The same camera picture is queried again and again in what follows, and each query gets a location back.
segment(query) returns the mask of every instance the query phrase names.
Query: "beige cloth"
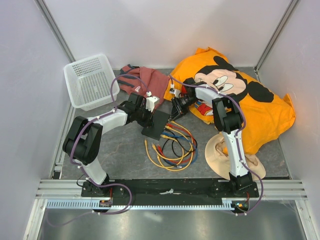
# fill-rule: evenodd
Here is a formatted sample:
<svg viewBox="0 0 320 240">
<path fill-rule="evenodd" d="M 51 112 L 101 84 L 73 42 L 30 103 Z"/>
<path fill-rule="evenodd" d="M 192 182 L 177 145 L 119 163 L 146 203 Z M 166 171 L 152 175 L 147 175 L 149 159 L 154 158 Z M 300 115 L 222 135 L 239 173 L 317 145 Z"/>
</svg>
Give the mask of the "beige cloth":
<svg viewBox="0 0 320 240">
<path fill-rule="evenodd" d="M 230 161 L 228 155 L 223 153 L 226 147 L 225 139 L 222 135 L 217 134 L 212 137 L 205 146 L 205 160 L 210 168 L 224 179 L 230 180 Z M 259 161 L 256 155 L 245 154 L 245 160 L 248 167 L 259 175 L 262 179 L 266 176 L 265 167 Z M 258 178 L 252 174 L 252 179 L 257 181 Z"/>
</svg>

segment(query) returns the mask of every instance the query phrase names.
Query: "gray floor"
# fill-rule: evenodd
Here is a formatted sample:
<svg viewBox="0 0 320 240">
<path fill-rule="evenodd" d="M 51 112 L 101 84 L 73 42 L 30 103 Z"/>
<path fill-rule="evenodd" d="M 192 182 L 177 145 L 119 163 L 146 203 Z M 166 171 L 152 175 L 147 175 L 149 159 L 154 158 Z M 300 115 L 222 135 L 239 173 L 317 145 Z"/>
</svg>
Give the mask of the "gray floor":
<svg viewBox="0 0 320 240">
<path fill-rule="evenodd" d="M 164 74 L 169 74 L 172 69 L 160 69 Z M 252 67 L 239 67 L 239 70 L 256 78 Z M 124 91 L 117 96 L 117 103 L 128 99 Z M 108 104 L 99 108 L 83 111 L 77 109 L 75 116 L 94 117 L 108 112 L 113 105 Z M 165 101 L 160 110 L 170 113 L 171 102 Z M 210 138 L 218 134 L 213 124 L 207 125 L 192 113 L 177 120 L 177 123 L 188 128 L 198 142 L 198 159 L 186 170 L 171 172 L 153 165 L 147 157 L 145 150 L 145 136 L 141 134 L 142 127 L 133 122 L 123 127 L 115 128 L 104 134 L 101 139 L 98 159 L 102 168 L 112 179 L 144 179 L 144 178 L 214 178 L 218 175 L 207 165 L 205 147 Z M 156 161 L 156 154 L 151 148 L 151 142 L 158 141 L 148 138 L 151 157 Z M 260 148 L 256 154 L 266 170 L 267 177 L 287 177 L 288 171 L 284 155 L 278 140 L 271 141 Z M 66 155 L 62 168 L 62 179 L 78 179 L 82 172 L 70 164 Z"/>
<path fill-rule="evenodd" d="M 88 210 L 47 209 L 52 224 Z M 294 202 L 263 201 L 248 216 L 212 210 L 129 210 L 87 215 L 70 224 L 41 228 L 45 240 L 306 240 Z"/>
</svg>

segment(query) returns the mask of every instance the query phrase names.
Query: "white plastic basket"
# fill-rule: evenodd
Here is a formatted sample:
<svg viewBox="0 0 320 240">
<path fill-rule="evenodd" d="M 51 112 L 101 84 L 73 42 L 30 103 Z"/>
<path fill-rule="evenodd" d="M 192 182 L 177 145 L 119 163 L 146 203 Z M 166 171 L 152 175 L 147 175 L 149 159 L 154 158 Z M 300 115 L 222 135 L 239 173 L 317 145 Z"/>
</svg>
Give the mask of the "white plastic basket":
<svg viewBox="0 0 320 240">
<path fill-rule="evenodd" d="M 63 70 L 74 108 L 89 111 L 112 102 L 110 88 L 115 74 L 104 54 L 72 62 Z M 113 84 L 112 90 L 116 100 L 120 91 L 117 81 Z"/>
</svg>

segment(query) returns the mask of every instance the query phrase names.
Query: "orange fabric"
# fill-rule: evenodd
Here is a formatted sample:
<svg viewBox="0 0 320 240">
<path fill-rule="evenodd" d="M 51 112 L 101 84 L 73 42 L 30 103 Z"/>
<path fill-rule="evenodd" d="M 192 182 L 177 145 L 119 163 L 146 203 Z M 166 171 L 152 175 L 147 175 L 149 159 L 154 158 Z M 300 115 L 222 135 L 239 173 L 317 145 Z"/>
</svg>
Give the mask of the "orange fabric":
<svg viewBox="0 0 320 240">
<path fill-rule="evenodd" d="M 193 78 L 196 82 L 206 82 L 223 94 L 236 94 L 234 98 L 239 101 L 247 122 L 242 133 L 246 154 L 256 154 L 263 144 L 288 130 L 296 119 L 288 94 L 281 99 L 254 78 L 235 69 L 223 54 L 210 47 L 198 48 L 195 55 L 182 60 L 171 75 L 181 82 Z M 169 93 L 170 83 L 164 94 L 166 100 L 173 97 Z M 174 82 L 174 88 L 181 90 L 182 86 Z M 205 123 L 214 122 L 210 104 L 199 101 L 189 109 Z"/>
</svg>

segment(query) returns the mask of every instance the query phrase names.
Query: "red towel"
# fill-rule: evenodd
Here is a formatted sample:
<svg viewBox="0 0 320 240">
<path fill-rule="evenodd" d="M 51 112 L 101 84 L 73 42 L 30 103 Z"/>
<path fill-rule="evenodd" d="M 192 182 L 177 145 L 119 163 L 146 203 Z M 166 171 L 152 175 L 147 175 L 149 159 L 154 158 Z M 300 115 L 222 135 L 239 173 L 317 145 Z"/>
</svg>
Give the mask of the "red towel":
<svg viewBox="0 0 320 240">
<path fill-rule="evenodd" d="M 130 64 L 121 68 L 120 74 L 130 74 L 139 77 L 148 86 L 152 96 L 158 97 L 160 99 L 160 104 L 163 103 L 164 95 L 170 80 L 169 76 L 152 68 L 131 66 Z M 129 95 L 131 93 L 138 93 L 147 97 L 146 87 L 136 78 L 122 76 L 119 77 L 118 83 L 120 84 L 120 89 L 126 91 Z"/>
</svg>

